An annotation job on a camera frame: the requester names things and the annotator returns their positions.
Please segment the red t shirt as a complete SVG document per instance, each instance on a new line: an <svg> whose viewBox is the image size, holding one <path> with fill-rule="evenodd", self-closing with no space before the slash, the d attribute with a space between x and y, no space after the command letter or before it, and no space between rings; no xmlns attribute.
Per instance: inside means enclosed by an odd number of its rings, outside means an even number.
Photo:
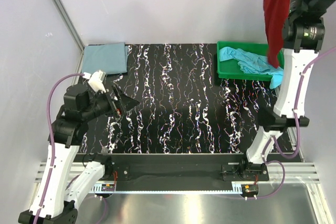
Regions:
<svg viewBox="0 0 336 224"><path fill-rule="evenodd" d="M267 60L274 68L280 66L278 53L283 48L282 28L289 14L290 0L263 0L265 32L268 42Z"/></svg>

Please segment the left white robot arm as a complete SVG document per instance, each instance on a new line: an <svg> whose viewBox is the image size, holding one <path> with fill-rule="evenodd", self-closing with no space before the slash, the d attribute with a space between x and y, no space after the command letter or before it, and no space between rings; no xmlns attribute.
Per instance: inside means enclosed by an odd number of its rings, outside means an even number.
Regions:
<svg viewBox="0 0 336 224"><path fill-rule="evenodd" d="M94 94L84 84L67 88L64 104L49 135L48 157L37 195L19 223L75 223L78 209L93 185L113 175L112 158L94 154L84 171L71 183L68 178L88 123L102 115L120 117L139 102L116 86Z"/></svg>

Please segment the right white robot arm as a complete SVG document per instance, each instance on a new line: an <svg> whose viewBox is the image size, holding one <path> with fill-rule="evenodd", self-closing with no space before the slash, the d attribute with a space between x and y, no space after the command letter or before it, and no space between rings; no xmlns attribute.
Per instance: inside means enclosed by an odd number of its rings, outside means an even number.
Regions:
<svg viewBox="0 0 336 224"><path fill-rule="evenodd" d="M258 111L259 129L251 146L239 162L237 174L254 180L267 174L266 159L278 138L290 127L306 127L305 97L314 63L326 34L323 15L335 0L264 0L267 59L279 64L284 56L284 73L273 109Z"/></svg>

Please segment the folded grey-blue t shirt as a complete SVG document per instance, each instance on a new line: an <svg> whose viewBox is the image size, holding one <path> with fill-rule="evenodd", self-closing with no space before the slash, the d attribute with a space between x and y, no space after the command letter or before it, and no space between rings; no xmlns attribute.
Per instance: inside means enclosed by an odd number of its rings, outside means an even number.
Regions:
<svg viewBox="0 0 336 224"><path fill-rule="evenodd" d="M128 72L128 46L125 43L88 45L84 48L81 72L107 75Z"/></svg>

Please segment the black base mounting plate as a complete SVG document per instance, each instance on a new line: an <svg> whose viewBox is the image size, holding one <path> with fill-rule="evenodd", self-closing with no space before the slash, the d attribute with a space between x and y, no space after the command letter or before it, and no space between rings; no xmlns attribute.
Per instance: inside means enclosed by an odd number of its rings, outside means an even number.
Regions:
<svg viewBox="0 0 336 224"><path fill-rule="evenodd" d="M233 182L267 182L265 165L249 165L243 154L113 154L116 191L184 193L226 191Z"/></svg>

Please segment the green plastic bin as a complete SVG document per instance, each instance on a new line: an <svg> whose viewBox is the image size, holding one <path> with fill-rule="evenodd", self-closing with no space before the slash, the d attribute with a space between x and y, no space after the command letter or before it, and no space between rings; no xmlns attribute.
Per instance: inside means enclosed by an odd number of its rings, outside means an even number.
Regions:
<svg viewBox="0 0 336 224"><path fill-rule="evenodd" d="M270 88L281 85L284 75L284 57L278 54L280 66L268 63L267 44L219 41L217 43L217 73L222 79L269 81Z"/></svg>

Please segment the crumpled cyan t shirt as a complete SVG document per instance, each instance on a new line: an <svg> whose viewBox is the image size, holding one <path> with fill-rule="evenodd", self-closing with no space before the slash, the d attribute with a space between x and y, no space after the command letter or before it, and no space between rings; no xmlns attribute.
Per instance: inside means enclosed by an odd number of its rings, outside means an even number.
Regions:
<svg viewBox="0 0 336 224"><path fill-rule="evenodd" d="M224 47L219 50L220 61L237 60L240 70L245 74L271 75L270 88L275 89L281 85L284 70L281 67L273 67L268 63L266 56L261 56L240 48Z"/></svg>

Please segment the aluminium rail frame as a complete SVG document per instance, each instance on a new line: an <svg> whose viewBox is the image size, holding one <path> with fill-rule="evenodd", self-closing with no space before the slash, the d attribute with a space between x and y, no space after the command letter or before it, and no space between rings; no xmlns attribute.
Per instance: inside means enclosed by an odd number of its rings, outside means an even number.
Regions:
<svg viewBox="0 0 336 224"><path fill-rule="evenodd" d="M234 163L113 163L106 179L92 188L95 193L107 193L103 184L116 183L117 193L130 194L241 194L245 185L317 184L319 178L310 163L270 164L257 175L236 172Z"/></svg>

